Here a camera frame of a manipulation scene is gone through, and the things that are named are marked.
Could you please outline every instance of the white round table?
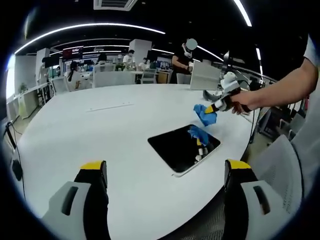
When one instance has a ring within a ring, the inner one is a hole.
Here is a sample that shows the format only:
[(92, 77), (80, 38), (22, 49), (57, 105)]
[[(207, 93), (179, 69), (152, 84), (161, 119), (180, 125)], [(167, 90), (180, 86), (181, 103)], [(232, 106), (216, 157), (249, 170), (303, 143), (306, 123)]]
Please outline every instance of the white round table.
[(240, 160), (252, 129), (248, 119), (219, 112), (216, 124), (204, 129), (221, 146), (174, 176), (148, 138), (189, 124), (203, 128), (193, 107), (209, 103), (189, 87), (108, 86), (53, 97), (18, 143), (31, 210), (42, 217), (50, 197), (74, 180), (81, 165), (105, 160), (111, 239), (156, 240), (186, 223), (221, 189), (225, 160)]

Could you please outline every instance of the black shirt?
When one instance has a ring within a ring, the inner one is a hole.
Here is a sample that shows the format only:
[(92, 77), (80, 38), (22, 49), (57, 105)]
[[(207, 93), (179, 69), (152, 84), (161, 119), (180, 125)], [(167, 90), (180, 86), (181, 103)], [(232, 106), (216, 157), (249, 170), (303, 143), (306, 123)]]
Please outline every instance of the black shirt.
[[(174, 52), (174, 56), (178, 57), (179, 63), (186, 66), (189, 66), (189, 62), (193, 61), (192, 58), (189, 58), (185, 55), (185, 51), (182, 48), (182, 46), (178, 47), (178, 49)], [(175, 65), (172, 65), (172, 68), (176, 74), (188, 74), (188, 75), (190, 74), (190, 72), (187, 69), (184, 69)]]

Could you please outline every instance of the blue cloth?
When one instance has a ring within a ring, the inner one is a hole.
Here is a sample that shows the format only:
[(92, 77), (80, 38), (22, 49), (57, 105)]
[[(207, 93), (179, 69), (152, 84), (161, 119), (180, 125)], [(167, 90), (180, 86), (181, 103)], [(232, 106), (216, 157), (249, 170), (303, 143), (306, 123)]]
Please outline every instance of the blue cloth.
[(207, 146), (209, 143), (209, 136), (208, 133), (203, 131), (201, 128), (197, 126), (191, 126), (188, 130), (188, 133), (191, 135), (192, 138), (199, 139), (200, 143), (204, 146)]
[(202, 104), (196, 104), (194, 105), (193, 110), (198, 115), (200, 121), (203, 123), (204, 126), (208, 126), (211, 124), (215, 124), (217, 121), (217, 113), (205, 113), (206, 106)]

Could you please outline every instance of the ceiling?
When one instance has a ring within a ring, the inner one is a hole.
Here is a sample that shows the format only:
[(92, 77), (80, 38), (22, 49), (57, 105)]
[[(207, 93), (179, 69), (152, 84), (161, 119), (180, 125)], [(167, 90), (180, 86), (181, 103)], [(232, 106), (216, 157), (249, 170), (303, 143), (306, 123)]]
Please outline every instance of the ceiling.
[[(233, 0), (191, 2), (137, 0), (131, 11), (118, 11), (94, 10), (93, 0), (45, 1), (29, 15), (27, 40), (55, 29), (87, 23), (130, 24), (166, 34), (124, 26), (81, 27), (48, 35), (19, 54), (52, 47), (60, 51), (75, 46), (129, 45), (133, 39), (149, 40), (156, 49), (174, 52), (184, 39), (194, 38), (199, 46), (220, 57), (230, 51), (232, 57), (244, 60), (241, 67), (256, 72), (260, 72), (256, 53), (259, 48), (263, 74), (274, 79), (284, 77), (301, 64), (307, 31), (298, 0), (241, 0), (252, 27), (247, 26)], [(128, 49), (110, 47), (105, 50), (126, 52)], [(198, 48), (194, 57), (219, 62)]]

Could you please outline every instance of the ceiling vent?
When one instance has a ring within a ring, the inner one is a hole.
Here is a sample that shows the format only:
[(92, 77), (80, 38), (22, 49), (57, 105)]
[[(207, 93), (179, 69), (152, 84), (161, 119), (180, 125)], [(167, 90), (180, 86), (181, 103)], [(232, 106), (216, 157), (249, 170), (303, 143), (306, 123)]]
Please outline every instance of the ceiling vent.
[(94, 10), (130, 11), (138, 0), (93, 0)]

